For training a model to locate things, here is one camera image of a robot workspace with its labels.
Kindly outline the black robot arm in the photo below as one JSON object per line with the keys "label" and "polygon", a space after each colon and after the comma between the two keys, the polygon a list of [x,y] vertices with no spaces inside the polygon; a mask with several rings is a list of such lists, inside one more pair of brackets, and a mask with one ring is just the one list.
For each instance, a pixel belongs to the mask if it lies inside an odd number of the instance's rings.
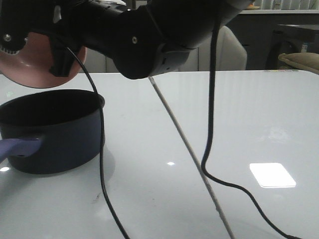
{"label": "black robot arm", "polygon": [[0,71],[32,88],[51,88],[80,71],[88,49],[129,79],[176,70],[247,0],[150,0],[130,9],[110,0],[3,0]]}

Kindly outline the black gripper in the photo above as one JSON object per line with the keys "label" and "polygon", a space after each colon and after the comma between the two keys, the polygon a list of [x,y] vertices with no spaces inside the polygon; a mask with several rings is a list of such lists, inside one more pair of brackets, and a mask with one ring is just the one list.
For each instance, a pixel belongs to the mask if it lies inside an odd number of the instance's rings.
{"label": "black gripper", "polygon": [[31,32],[49,37],[53,63],[49,72],[68,77],[74,63],[73,53],[82,48],[71,36],[72,15],[88,0],[2,0],[0,2],[0,50],[17,54]]}

